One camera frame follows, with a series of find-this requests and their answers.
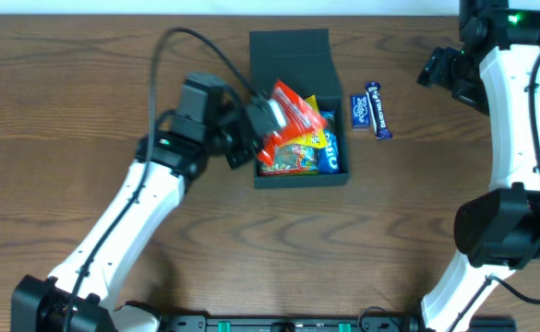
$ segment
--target cable clip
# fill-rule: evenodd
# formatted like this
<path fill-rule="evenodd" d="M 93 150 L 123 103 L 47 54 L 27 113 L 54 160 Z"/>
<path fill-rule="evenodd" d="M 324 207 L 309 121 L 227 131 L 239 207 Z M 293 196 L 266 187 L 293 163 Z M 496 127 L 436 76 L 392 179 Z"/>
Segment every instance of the cable clip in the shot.
<path fill-rule="evenodd" d="M 536 93 L 536 89 L 540 88 L 540 84 L 538 83 L 534 83 L 534 93 Z M 526 86 L 526 88 L 524 88 L 524 92 L 528 92 L 530 91 L 530 86 Z"/>
<path fill-rule="evenodd" d="M 538 172 L 538 166 L 537 165 L 532 168 L 532 172 Z"/>

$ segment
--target snack bag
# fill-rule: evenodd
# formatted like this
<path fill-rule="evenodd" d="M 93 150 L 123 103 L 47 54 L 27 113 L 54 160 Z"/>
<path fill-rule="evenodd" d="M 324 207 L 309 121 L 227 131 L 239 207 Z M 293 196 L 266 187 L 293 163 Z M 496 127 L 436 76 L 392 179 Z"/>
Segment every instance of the snack bag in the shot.
<path fill-rule="evenodd" d="M 278 148 L 274 163 L 259 165 L 261 176 L 303 175 L 318 172 L 318 153 L 315 148 L 300 144 Z"/>
<path fill-rule="evenodd" d="M 306 98 L 305 101 L 315 112 L 318 113 L 317 99 L 315 98 L 315 95 Z M 300 144 L 311 148 L 325 148 L 327 146 L 327 138 L 325 138 L 325 133 L 323 132 L 323 129 L 319 129 L 314 133 L 297 137 L 287 142 L 285 145 L 288 144 Z"/>
<path fill-rule="evenodd" d="M 276 149 L 294 138 L 323 129 L 327 121 L 313 111 L 306 101 L 278 80 L 273 88 L 271 97 L 277 101 L 288 124 L 280 133 L 273 133 L 265 139 L 264 149 L 258 154 L 258 159 L 266 165 L 272 165 Z"/>

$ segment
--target robotic arm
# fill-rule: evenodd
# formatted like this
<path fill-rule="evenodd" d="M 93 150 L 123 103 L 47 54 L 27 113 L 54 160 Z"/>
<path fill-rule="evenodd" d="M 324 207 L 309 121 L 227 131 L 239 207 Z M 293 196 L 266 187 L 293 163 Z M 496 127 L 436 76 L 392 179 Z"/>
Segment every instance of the robotic arm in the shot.
<path fill-rule="evenodd" d="M 224 155 L 236 168 L 255 158 L 263 137 L 286 125 L 274 100 L 254 96 L 248 105 L 222 103 L 230 87 L 209 74 L 190 74 L 182 88 L 180 106 L 171 129 L 157 129 L 149 171 L 139 199 L 105 238 L 78 291 L 71 330 L 157 331 L 160 320 L 148 311 L 124 306 L 114 311 L 126 275 L 165 217 L 183 199 L 186 189 L 206 169 L 208 158 Z M 66 304 L 81 267 L 96 243 L 125 208 L 146 167 L 148 138 L 138 143 L 135 160 L 114 201 L 90 234 L 49 275 L 46 281 L 25 277 L 12 298 L 11 330 L 62 330 Z"/>
<path fill-rule="evenodd" d="M 435 289 L 421 301 L 425 327 L 465 331 L 498 285 L 540 258 L 540 174 L 531 130 L 528 89 L 540 54 L 540 11 L 512 10 L 507 0 L 461 1 L 462 51 L 437 48 L 418 79 L 491 120 L 490 192 L 456 215 L 457 252 Z M 536 80 L 540 143 L 540 70 Z"/>

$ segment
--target box lid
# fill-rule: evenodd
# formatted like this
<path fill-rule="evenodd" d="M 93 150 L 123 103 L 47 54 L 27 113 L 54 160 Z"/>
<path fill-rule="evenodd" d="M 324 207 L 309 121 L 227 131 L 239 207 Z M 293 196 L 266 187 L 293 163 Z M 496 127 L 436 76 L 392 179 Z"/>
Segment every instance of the box lid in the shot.
<path fill-rule="evenodd" d="M 329 30 L 252 31 L 249 49 L 255 89 L 270 93 L 279 78 L 303 98 L 342 97 L 331 60 Z"/>

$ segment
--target chocolate bar wrapper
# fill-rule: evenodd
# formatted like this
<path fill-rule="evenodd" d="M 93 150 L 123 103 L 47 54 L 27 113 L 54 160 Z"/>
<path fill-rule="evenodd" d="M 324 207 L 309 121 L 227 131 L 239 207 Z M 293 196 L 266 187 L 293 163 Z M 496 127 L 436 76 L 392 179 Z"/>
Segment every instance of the chocolate bar wrapper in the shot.
<path fill-rule="evenodd" d="M 384 120 L 384 111 L 380 98 L 380 84 L 378 82 L 367 82 L 366 96 L 368 97 L 368 105 L 370 106 L 374 135 L 378 140 L 392 139 L 392 133 L 387 127 L 387 122 Z"/>

